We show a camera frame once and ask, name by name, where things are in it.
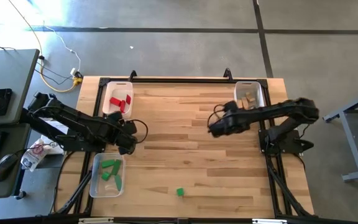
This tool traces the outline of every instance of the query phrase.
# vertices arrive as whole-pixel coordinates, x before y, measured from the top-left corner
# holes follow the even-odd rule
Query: wooden tabletop
[[[78,98],[76,108],[89,115],[93,114],[99,78],[85,77]],[[133,155],[125,156],[124,194],[94,199],[92,216],[273,217],[257,123],[241,134],[213,138],[207,133],[206,119],[216,104],[233,99],[234,84],[134,83],[133,86],[131,118],[146,122],[149,135],[136,146]],[[269,78],[268,89],[272,104],[287,99],[283,79]],[[145,129],[137,127],[137,136],[141,138]],[[116,146],[106,148],[106,152],[112,151],[116,151]],[[79,183],[83,157],[82,152],[74,153],[63,169],[58,188],[59,208]],[[289,189],[313,213],[302,163],[295,156],[284,154],[283,164]],[[180,187],[185,189],[184,197],[175,194]]]

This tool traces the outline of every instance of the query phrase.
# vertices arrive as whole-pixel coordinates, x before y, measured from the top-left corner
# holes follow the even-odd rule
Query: desk
[[[76,108],[89,115],[93,114],[99,78],[85,77],[78,98]],[[259,152],[258,124],[244,133],[216,139],[207,133],[206,119],[214,105],[232,100],[234,84],[134,83],[133,86],[131,118],[146,122],[149,136],[137,145],[133,155],[125,156],[124,194],[94,199],[93,217],[273,217],[265,158]],[[272,104],[287,99],[283,79],[268,79],[268,89]],[[115,146],[106,148],[106,152],[112,151],[116,151]],[[79,183],[83,156],[74,153],[63,169],[58,207]],[[283,163],[289,189],[313,213],[301,162],[284,154]],[[178,187],[185,189],[183,198],[175,195]]]
[[[0,50],[0,88],[10,88],[12,98],[7,113],[0,116],[0,131],[7,132],[0,148],[0,159],[27,146],[30,126],[18,124],[22,114],[24,100],[29,90],[32,74],[39,56],[39,50]],[[24,171],[18,162],[9,177],[0,182],[0,198],[18,194]]]

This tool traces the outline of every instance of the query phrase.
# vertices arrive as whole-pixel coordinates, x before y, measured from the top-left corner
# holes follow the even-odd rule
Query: computer mouse
[[[18,160],[19,156],[16,154],[8,154],[0,160],[0,182],[9,176]]]

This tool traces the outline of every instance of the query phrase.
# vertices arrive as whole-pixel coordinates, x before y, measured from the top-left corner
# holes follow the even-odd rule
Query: white bin
[[[255,98],[256,107],[265,106],[262,87],[259,82],[237,82],[234,87],[234,100],[237,102],[241,98],[246,97],[247,93],[251,93]]]
[[[106,115],[120,111],[119,106],[110,103],[110,98],[115,97],[119,100],[126,100],[127,95],[131,97],[131,103],[125,105],[123,118],[130,118],[132,105],[134,104],[134,89],[131,82],[109,82],[106,87],[102,111]]]
[[[110,176],[108,181],[102,179],[103,172],[111,172],[112,166],[102,168],[102,161],[110,159],[122,160],[121,167],[118,170],[118,175],[121,177],[121,190],[117,190],[116,181],[113,176]],[[89,194],[94,198],[100,197],[118,197],[124,193],[125,184],[125,160],[119,153],[99,153],[93,159],[91,187]]]

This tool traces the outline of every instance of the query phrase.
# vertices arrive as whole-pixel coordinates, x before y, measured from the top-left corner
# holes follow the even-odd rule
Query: small green cube
[[[115,159],[110,159],[108,161],[103,161],[102,162],[102,168],[107,168],[107,167],[113,166],[115,161],[116,161]]]
[[[110,173],[109,172],[103,172],[102,174],[102,179],[105,180],[105,181],[108,181],[109,178],[110,178]]]
[[[119,175],[115,175],[114,180],[116,181],[117,190],[121,191],[121,187],[122,187],[121,177]]]
[[[112,167],[111,175],[117,175],[120,166],[121,166],[121,160],[117,159],[117,160],[114,162],[114,167]]]
[[[177,189],[177,195],[179,197],[184,196],[184,194],[185,194],[185,189],[183,189],[183,188]]]

